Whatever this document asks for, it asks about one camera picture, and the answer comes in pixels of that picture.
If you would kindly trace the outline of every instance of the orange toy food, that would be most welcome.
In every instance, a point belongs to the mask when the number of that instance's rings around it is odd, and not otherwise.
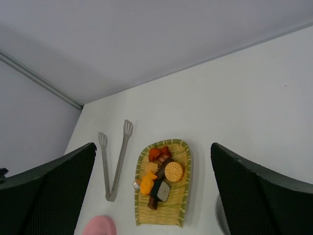
[[[167,155],[169,157],[172,156],[172,154],[171,154],[171,152],[170,152],[170,150],[169,150],[169,148],[167,146],[164,146],[161,149],[159,149],[159,148],[152,148],[149,151],[149,161],[150,162],[157,161],[163,155]]]
[[[154,175],[151,171],[147,175],[142,177],[142,181],[140,184],[140,192],[143,195],[149,195],[154,184],[153,180],[156,180],[156,179],[157,179],[157,176]]]

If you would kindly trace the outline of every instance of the table surface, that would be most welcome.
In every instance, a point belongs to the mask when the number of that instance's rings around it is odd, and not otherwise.
[[[81,235],[90,219],[103,214],[114,220],[118,235],[222,235],[214,214],[218,188],[210,160],[213,142],[282,174],[313,183],[313,58],[301,61],[306,64],[300,68],[289,59],[301,60],[312,49],[296,45],[286,49],[288,38],[289,35],[85,105],[66,152],[87,142],[94,142],[98,150],[75,234]],[[271,53],[273,46],[278,56]],[[117,198],[111,203],[105,199],[98,132],[108,136],[112,184],[124,119],[134,124],[134,131]],[[146,146],[165,139],[182,139],[191,148],[193,173],[183,229],[135,225],[132,184],[137,159]]]

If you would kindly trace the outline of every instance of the white wall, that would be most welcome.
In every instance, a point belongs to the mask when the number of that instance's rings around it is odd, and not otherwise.
[[[313,0],[1,0],[0,48],[86,104],[307,24]]]
[[[63,155],[80,111],[0,62],[0,167],[7,176]]]

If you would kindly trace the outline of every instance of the metal tongs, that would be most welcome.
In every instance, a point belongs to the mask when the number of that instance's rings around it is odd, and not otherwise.
[[[103,134],[102,132],[99,132],[99,143],[100,143],[101,152],[102,152],[104,183],[105,183],[105,187],[106,187],[106,200],[109,202],[114,202],[116,200],[117,187],[118,187],[119,178],[121,176],[121,171],[122,171],[123,162],[124,162],[124,158],[125,158],[126,148],[127,148],[128,140],[132,136],[132,133],[133,133],[133,124],[130,121],[125,120],[124,121],[124,137],[123,137],[121,152],[120,152],[119,158],[118,158],[118,163],[117,163],[117,167],[116,167],[112,191],[110,191],[108,161],[107,161],[108,138],[105,134]]]

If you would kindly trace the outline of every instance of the woven bamboo tray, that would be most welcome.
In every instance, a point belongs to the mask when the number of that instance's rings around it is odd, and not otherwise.
[[[148,161],[151,148],[168,146],[173,160],[179,162],[184,168],[182,180],[172,183],[166,181],[171,187],[167,202],[159,202],[157,210],[148,208],[149,196],[135,190],[135,217],[136,225],[140,224],[165,224],[183,227],[185,210],[188,199],[191,177],[191,154],[189,146],[182,140],[165,140],[146,147],[140,154],[137,162],[135,179],[141,179],[145,175],[144,168]]]

